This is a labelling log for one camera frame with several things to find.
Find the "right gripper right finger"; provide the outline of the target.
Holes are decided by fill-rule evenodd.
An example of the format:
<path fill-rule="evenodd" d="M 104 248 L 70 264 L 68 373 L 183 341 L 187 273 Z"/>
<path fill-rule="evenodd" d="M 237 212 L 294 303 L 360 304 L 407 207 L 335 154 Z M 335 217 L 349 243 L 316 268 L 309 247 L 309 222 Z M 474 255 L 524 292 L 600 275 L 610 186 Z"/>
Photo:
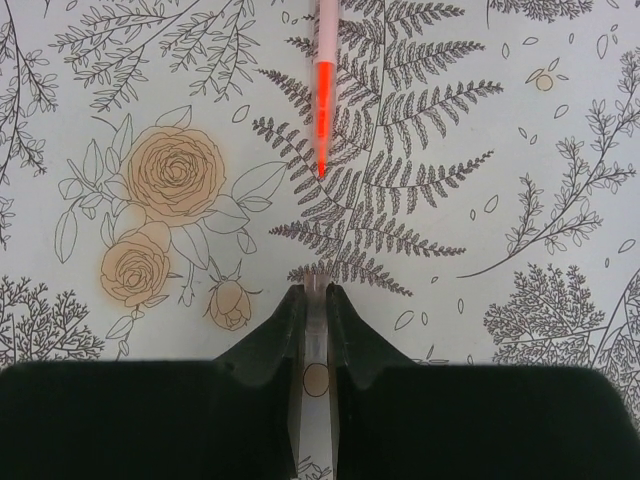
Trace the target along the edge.
<path fill-rule="evenodd" d="M 574 367 L 418 364 L 326 292 L 339 479 L 635 479 L 618 393 Z"/>

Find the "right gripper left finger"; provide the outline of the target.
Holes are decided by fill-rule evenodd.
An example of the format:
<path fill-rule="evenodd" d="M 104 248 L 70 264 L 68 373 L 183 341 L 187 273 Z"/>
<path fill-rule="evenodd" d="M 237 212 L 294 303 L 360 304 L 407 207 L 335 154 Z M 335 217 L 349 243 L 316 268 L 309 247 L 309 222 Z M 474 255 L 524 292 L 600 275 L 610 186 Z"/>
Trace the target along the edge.
<path fill-rule="evenodd" d="M 212 360 L 28 362 L 1 374 L 5 479 L 292 479 L 304 291 Z"/>

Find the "orange pen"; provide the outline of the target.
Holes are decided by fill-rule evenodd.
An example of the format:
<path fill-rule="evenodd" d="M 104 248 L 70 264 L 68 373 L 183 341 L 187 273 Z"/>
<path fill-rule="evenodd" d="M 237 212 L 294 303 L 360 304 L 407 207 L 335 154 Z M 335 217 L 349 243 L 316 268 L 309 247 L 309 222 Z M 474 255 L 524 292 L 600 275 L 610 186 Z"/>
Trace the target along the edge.
<path fill-rule="evenodd" d="M 317 50 L 313 57 L 313 80 L 311 106 L 313 126 L 313 157 L 316 164 L 311 167 L 311 178 L 324 177 L 331 143 L 331 124 L 335 102 L 335 70 L 337 63 L 338 23 L 340 6 L 337 1 L 316 3 L 314 38 Z M 290 380 L 287 393 L 286 433 L 293 458 L 290 479 L 309 479 L 311 476 L 301 469 L 301 441 L 307 433 L 312 444 L 327 455 L 327 465 L 318 472 L 320 479 L 336 477 L 335 448 L 333 434 L 335 407 L 332 395 L 335 383 L 331 375 L 335 372 L 330 359 L 331 338 L 327 314 L 326 274 L 306 273 L 300 284 L 292 286 L 292 313 L 289 333 L 286 334 L 286 355 L 283 360 L 289 369 Z M 314 417 L 308 425 L 307 413 Z"/>

